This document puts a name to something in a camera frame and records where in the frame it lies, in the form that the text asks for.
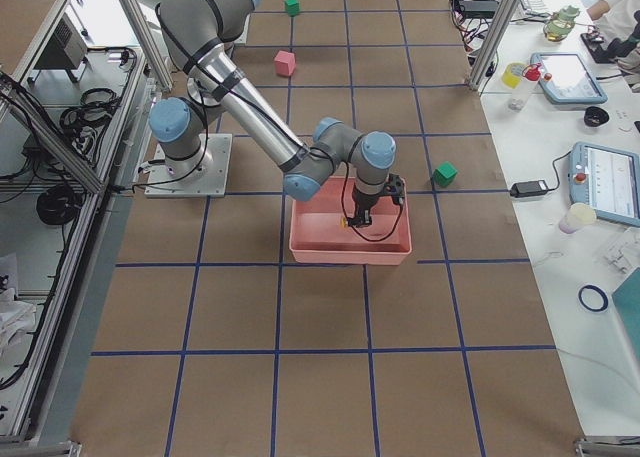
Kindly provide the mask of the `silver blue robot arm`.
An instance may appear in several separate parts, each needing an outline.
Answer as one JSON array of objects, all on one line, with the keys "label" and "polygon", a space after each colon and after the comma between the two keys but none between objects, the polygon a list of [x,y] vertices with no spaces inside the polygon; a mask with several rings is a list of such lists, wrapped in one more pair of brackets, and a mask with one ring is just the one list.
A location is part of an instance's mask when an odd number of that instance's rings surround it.
[{"label": "silver blue robot arm", "polygon": [[169,56],[195,87],[185,99],[167,99],[154,111],[153,131],[163,143],[196,136],[194,123],[204,110],[228,112],[283,173],[283,189],[310,200],[345,163],[354,167],[355,204],[351,227],[371,225],[371,210],[382,197],[405,203],[404,184],[390,168],[396,142],[387,133],[362,133],[339,120],[322,119],[313,144],[299,140],[225,51],[244,30],[246,17],[261,0],[161,0],[155,12]]}]

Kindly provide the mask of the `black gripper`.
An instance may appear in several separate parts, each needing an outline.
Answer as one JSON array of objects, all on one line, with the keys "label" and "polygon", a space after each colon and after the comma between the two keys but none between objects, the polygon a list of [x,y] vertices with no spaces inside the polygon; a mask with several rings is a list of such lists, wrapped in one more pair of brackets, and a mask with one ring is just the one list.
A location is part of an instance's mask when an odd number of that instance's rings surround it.
[{"label": "black gripper", "polygon": [[379,194],[367,194],[359,189],[352,191],[352,199],[354,202],[354,214],[351,217],[352,222],[371,222],[371,210],[378,203]]}]

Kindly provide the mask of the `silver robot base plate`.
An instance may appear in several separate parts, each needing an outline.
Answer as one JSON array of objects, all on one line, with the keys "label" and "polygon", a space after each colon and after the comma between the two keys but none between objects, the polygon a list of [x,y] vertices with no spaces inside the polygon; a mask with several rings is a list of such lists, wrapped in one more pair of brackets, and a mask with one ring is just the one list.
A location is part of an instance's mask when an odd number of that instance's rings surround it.
[{"label": "silver robot base plate", "polygon": [[154,159],[162,160],[150,168],[144,194],[148,198],[223,198],[226,194],[233,137],[214,133],[199,135],[200,149],[184,161],[165,156],[156,145]]}]

